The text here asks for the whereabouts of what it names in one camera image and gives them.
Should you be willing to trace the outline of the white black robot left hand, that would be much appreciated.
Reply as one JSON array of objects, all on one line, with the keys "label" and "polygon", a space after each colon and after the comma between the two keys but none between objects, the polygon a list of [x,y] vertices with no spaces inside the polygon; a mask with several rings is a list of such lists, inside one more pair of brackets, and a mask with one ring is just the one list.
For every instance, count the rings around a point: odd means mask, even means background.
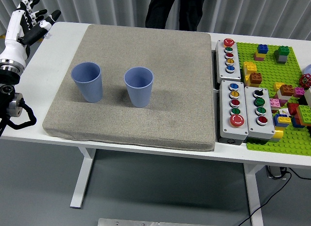
[{"label": "white black robot left hand", "polygon": [[40,0],[21,0],[13,11],[5,37],[5,48],[0,54],[1,60],[9,60],[25,66],[28,48],[42,38],[56,23],[61,15],[55,10],[49,16],[47,10],[34,11]]}]

